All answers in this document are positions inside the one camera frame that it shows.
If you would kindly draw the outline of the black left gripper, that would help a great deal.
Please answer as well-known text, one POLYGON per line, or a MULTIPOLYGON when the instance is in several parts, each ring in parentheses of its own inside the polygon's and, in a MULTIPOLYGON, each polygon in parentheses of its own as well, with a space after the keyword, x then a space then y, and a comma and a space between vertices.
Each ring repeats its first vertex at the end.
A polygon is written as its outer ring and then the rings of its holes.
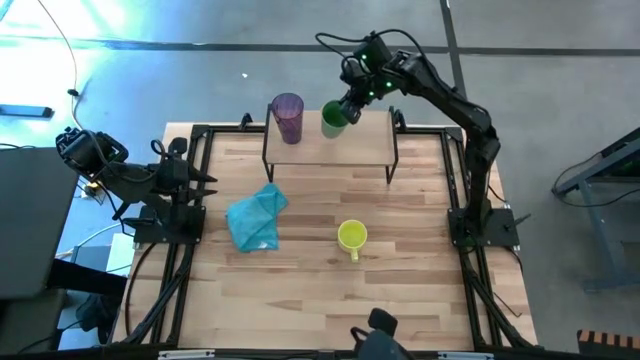
POLYGON ((217 182, 217 179, 196 169, 184 159, 170 157, 161 163, 152 164, 151 169, 156 172, 153 191, 171 196, 174 201, 188 203, 217 193, 217 190, 190 187, 191 181, 217 182))

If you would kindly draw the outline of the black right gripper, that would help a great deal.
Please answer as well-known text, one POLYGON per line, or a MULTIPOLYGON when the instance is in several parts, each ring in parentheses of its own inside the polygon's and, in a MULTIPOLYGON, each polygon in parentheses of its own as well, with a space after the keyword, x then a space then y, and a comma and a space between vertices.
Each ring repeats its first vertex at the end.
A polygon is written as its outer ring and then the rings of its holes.
POLYGON ((340 79, 348 86, 347 92, 340 98, 340 111, 348 114, 348 121, 352 125, 358 123, 362 107, 395 90, 395 85, 383 74, 367 72, 355 57, 341 60, 340 79))

